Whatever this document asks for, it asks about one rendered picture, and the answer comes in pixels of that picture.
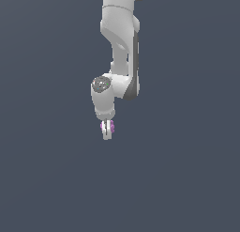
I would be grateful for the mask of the small purple object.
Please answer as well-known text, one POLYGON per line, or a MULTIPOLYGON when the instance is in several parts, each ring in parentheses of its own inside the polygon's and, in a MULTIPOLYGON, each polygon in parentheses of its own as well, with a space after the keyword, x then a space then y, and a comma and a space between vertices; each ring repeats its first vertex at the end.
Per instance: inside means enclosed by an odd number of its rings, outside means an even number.
POLYGON ((111 120, 111 132, 114 133, 114 124, 113 124, 113 120, 111 120))

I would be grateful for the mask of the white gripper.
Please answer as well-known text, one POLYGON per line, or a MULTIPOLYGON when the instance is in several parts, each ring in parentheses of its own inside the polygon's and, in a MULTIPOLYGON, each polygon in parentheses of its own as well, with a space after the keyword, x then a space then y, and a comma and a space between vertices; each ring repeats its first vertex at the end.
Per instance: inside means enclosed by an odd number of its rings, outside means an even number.
POLYGON ((112 138, 112 130, 111 130, 111 119, 115 116, 115 110, 113 109, 108 114, 96 113, 96 116, 99 120, 102 121, 102 134, 104 140, 109 140, 112 138))

